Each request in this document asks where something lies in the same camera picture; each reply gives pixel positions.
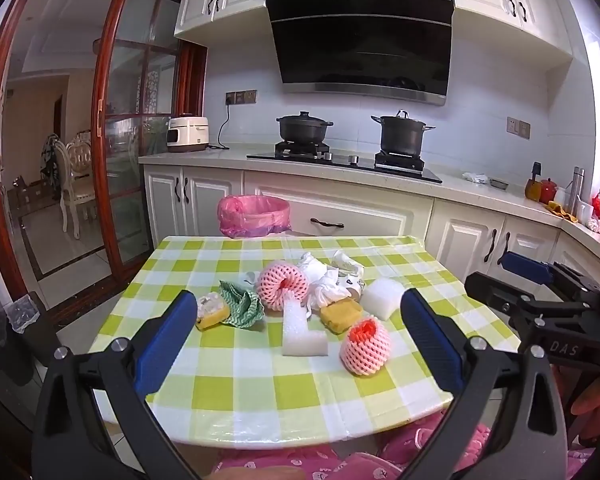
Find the white countertop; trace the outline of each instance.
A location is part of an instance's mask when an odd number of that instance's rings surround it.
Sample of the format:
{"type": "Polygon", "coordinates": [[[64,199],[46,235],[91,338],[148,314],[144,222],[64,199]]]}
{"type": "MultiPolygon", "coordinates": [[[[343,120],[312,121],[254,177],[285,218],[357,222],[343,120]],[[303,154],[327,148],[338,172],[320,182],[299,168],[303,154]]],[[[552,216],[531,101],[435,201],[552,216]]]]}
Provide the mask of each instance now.
{"type": "MultiPolygon", "coordinates": [[[[562,229],[575,238],[587,249],[600,258],[600,235],[589,231],[580,224],[559,218],[547,211],[538,202],[502,191],[484,184],[474,184],[431,168],[442,179],[442,184],[425,182],[403,176],[393,176],[373,171],[338,168],[321,164],[305,164],[286,160],[264,160],[246,158],[252,153],[271,152],[271,145],[258,146],[246,144],[230,144],[229,150],[205,150],[193,153],[161,153],[159,155],[141,156],[141,164],[158,164],[167,166],[197,166],[201,168],[227,168],[232,170],[265,171],[267,173],[284,173],[297,176],[311,176],[338,180],[364,186],[383,187],[414,193],[433,198],[441,198],[476,207],[482,207],[504,214],[519,216],[562,229]]],[[[359,153],[361,158],[371,158],[369,153],[359,153]]]]}

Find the blue gripper pad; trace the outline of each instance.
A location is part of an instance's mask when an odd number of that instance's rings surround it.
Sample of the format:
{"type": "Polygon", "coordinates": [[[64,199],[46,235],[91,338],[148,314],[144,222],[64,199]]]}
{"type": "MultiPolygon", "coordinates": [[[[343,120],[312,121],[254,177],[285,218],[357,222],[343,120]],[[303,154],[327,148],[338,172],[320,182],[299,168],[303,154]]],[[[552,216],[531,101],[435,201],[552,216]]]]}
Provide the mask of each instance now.
{"type": "Polygon", "coordinates": [[[438,387],[455,396],[460,394],[464,379],[458,344],[466,341],[462,331],[451,318],[434,313],[415,288],[402,295],[400,314],[438,387]],[[454,338],[455,344],[448,335],[454,338]]]}
{"type": "Polygon", "coordinates": [[[551,285],[554,276],[547,264],[536,262],[522,254],[506,252],[500,260],[502,268],[539,285],[551,285]]]}
{"type": "Polygon", "coordinates": [[[134,389],[140,397],[160,389],[197,317],[196,297],[188,290],[181,290],[162,317],[155,319],[159,322],[155,335],[136,360],[134,389]]]}

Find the stove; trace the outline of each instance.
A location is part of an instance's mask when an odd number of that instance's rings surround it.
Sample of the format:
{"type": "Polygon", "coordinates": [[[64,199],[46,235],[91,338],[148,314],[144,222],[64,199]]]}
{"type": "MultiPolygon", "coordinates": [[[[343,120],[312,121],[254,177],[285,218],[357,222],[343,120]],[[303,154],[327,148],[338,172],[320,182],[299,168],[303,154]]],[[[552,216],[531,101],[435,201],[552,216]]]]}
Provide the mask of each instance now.
{"type": "Polygon", "coordinates": [[[419,156],[397,155],[385,152],[376,153],[375,158],[363,158],[356,155],[336,155],[335,153],[331,153],[329,147],[324,143],[306,146],[283,141],[276,144],[275,152],[273,153],[255,153],[254,155],[247,155],[247,158],[322,164],[325,166],[337,166],[338,168],[349,168],[351,170],[374,171],[376,173],[392,174],[442,184],[442,180],[439,177],[424,167],[424,162],[419,156]]]}

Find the power cord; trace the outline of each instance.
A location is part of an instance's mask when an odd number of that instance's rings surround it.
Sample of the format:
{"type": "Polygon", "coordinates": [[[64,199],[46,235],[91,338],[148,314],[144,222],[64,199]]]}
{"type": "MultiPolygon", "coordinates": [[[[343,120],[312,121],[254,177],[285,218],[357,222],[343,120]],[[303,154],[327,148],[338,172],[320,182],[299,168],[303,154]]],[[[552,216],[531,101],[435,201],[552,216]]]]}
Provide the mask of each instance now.
{"type": "Polygon", "coordinates": [[[225,146],[222,142],[220,142],[220,135],[222,135],[222,129],[224,128],[224,125],[227,124],[229,122],[229,99],[225,99],[224,101],[226,103],[226,121],[224,123],[222,123],[222,126],[220,126],[220,130],[218,131],[218,146],[213,146],[213,145],[209,145],[209,148],[212,150],[228,150],[229,147],[225,146]]]}

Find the black pot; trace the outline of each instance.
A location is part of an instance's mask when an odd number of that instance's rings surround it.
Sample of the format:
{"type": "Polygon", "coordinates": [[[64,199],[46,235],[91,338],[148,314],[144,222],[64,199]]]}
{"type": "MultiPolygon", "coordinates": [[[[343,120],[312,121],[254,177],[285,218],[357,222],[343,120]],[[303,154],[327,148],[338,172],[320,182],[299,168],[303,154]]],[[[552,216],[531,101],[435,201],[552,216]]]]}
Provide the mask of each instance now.
{"type": "Polygon", "coordinates": [[[309,112],[288,115],[276,119],[280,123],[280,137],[298,144],[320,144],[327,134],[327,126],[333,123],[311,117],[309,112]]]}
{"type": "Polygon", "coordinates": [[[435,126],[427,126],[421,121],[410,119],[408,113],[404,110],[398,111],[395,117],[371,116],[371,118],[376,123],[382,124],[380,149],[385,153],[420,156],[422,134],[435,128],[435,126]]]}

